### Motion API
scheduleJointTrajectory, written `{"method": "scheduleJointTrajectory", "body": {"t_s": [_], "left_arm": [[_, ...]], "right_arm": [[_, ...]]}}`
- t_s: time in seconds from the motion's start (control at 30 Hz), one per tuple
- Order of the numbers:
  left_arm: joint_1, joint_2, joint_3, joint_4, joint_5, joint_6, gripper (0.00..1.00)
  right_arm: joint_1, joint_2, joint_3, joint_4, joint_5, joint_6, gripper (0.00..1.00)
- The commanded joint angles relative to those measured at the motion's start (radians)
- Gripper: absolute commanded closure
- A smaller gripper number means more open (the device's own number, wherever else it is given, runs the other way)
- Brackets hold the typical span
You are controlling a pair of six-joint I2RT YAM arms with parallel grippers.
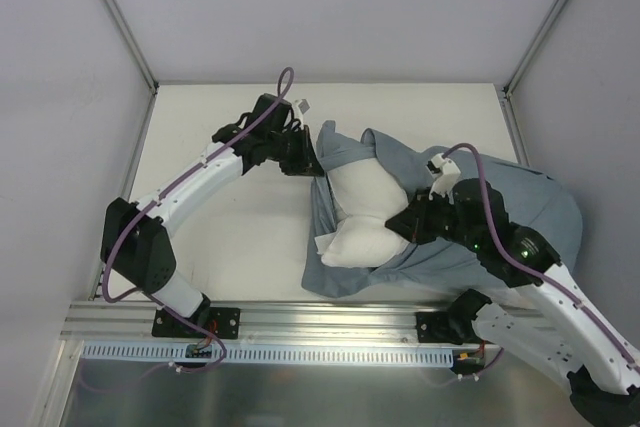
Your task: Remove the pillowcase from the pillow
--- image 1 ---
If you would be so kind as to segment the white pillow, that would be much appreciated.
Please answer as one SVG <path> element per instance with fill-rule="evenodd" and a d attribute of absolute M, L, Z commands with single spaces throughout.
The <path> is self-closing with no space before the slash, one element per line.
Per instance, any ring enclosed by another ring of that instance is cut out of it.
<path fill-rule="evenodd" d="M 336 230 L 315 238 L 321 262 L 333 268 L 377 268 L 408 246 L 385 223 L 408 206 L 406 192 L 375 158 L 327 174 Z"/>

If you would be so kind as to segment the blue beige striped pillowcase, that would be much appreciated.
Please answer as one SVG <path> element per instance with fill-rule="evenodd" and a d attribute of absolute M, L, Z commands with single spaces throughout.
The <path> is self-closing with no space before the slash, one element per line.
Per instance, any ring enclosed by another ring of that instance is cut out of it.
<path fill-rule="evenodd" d="M 302 287 L 341 298 L 378 284 L 500 291 L 529 269 L 573 268 L 583 218 L 547 174 L 488 155 L 417 152 L 374 129 L 333 121 L 318 134 Z"/>

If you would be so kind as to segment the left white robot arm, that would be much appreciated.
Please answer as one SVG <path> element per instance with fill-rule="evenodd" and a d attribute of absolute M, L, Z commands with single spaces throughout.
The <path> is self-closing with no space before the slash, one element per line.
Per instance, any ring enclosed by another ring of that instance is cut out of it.
<path fill-rule="evenodd" d="M 214 193 L 266 161 L 287 176 L 323 176 L 303 120 L 308 108 L 306 100 L 263 94 L 252 111 L 214 133 L 176 179 L 135 201 L 112 201 L 100 249 L 105 271 L 174 313 L 174 325 L 185 336 L 203 334 L 211 302 L 178 271 L 171 239 Z"/>

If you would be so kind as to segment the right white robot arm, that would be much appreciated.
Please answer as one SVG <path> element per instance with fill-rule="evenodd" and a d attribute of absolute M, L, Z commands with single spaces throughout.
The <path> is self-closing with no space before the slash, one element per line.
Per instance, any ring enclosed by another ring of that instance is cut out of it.
<path fill-rule="evenodd" d="M 456 345 L 487 341 L 554 380 L 593 426 L 639 423 L 639 351 L 589 301 L 559 253 L 537 231 L 510 219 L 501 193 L 480 179 L 458 182 L 447 197 L 427 191 L 387 228 L 417 244 L 446 240 L 531 302 L 553 339 L 516 320 L 475 289 L 418 322 L 420 339 Z"/>

